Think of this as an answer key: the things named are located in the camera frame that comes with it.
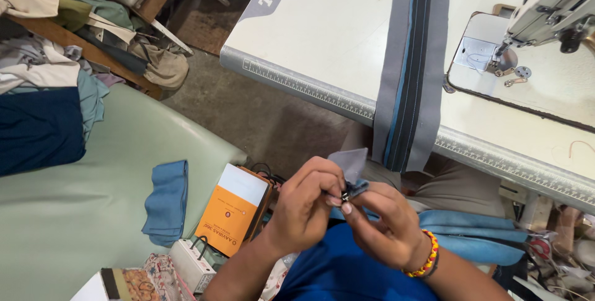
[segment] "green padded surface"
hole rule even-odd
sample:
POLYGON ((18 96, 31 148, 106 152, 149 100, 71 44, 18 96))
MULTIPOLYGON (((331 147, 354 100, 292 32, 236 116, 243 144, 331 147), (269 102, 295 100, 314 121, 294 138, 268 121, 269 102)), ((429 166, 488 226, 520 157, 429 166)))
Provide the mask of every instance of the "green padded surface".
POLYGON ((5 300, 64 301, 100 268, 167 253, 141 233, 152 168, 187 159, 183 236, 192 235, 226 163, 246 154, 144 94, 115 84, 83 159, 0 177, 0 290, 5 300))

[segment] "power strip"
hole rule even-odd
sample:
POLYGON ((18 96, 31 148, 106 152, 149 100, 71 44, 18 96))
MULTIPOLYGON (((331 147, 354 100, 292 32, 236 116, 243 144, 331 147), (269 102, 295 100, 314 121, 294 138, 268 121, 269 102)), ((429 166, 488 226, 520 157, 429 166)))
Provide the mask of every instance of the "power strip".
POLYGON ((217 272, 204 257, 199 259, 201 252, 196 246, 190 249, 191 246, 190 240, 177 240, 171 247, 170 257, 175 271, 182 277, 188 289, 193 293, 203 293, 217 272))

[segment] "red and yellow bracelet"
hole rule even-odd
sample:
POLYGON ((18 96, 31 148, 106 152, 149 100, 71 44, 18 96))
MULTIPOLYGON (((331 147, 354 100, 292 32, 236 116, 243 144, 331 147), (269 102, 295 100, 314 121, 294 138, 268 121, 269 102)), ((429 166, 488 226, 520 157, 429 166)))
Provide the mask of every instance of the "red and yellow bracelet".
POLYGON ((428 257, 428 260, 425 262, 424 266, 422 266, 419 270, 415 272, 407 272, 405 270, 402 270, 403 273, 405 273, 408 277, 411 278, 420 277, 424 275, 430 269, 430 267, 432 267, 432 265, 434 265, 437 261, 438 240, 431 231, 428 231, 426 229, 421 229, 421 231, 428 235, 428 237, 432 240, 432 252, 430 253, 430 257, 428 257))

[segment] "black wristband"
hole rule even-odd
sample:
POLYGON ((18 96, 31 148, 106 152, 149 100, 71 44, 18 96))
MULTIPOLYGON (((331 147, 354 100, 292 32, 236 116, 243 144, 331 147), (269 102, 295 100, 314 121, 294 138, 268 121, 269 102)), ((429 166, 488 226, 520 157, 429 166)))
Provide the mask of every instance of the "black wristband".
POLYGON ((424 275, 423 277, 421 277, 422 280, 425 280, 430 275, 434 274, 434 272, 438 268, 438 259, 440 259, 440 249, 438 249, 436 251, 436 260, 434 260, 434 265, 432 266, 432 268, 430 268, 430 272, 427 275, 424 275))

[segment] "orange box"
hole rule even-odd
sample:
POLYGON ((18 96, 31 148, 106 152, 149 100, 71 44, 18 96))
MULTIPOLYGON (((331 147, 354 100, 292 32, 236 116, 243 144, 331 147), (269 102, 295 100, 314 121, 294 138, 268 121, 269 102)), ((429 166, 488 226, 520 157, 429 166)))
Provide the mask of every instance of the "orange box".
POLYGON ((270 184, 227 164, 211 195, 195 235, 231 257, 239 249, 270 184))

